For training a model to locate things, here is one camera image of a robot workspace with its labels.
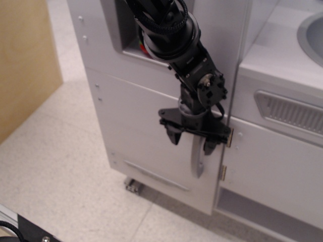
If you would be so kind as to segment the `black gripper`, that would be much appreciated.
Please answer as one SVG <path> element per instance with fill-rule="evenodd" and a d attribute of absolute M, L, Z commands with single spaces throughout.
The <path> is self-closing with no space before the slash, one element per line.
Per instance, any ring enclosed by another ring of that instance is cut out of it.
<path fill-rule="evenodd" d="M 216 118 L 211 110 L 191 115 L 179 108 L 169 108 L 159 110 L 158 115 L 160 124 L 166 128 L 167 135 L 174 145 L 178 145 L 183 132 L 205 137 L 205 155 L 211 155 L 218 144 L 227 144 L 230 127 Z"/>

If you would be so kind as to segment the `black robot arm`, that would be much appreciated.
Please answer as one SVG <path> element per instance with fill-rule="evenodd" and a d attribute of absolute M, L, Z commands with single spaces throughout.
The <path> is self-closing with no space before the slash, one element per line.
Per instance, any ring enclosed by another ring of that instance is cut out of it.
<path fill-rule="evenodd" d="M 222 123 L 220 102 L 227 97 L 225 78 L 200 41 L 201 31 L 184 1 L 127 1 L 142 31 L 143 45 L 155 60 L 169 65 L 181 82 L 178 108 L 161 109 L 160 124 L 178 144 L 188 132 L 205 139 L 210 155 L 227 144 L 231 129 Z"/>

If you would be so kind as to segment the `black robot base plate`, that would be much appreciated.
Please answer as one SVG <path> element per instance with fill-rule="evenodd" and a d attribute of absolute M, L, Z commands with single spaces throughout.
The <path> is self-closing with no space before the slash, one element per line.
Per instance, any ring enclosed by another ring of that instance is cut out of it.
<path fill-rule="evenodd" d="M 61 240 L 35 225 L 28 219 L 18 215 L 18 225 L 8 223 L 1 220 L 1 228 L 6 228 L 14 235 L 12 236 L 1 236 L 1 241 L 50 241 L 60 242 Z"/>

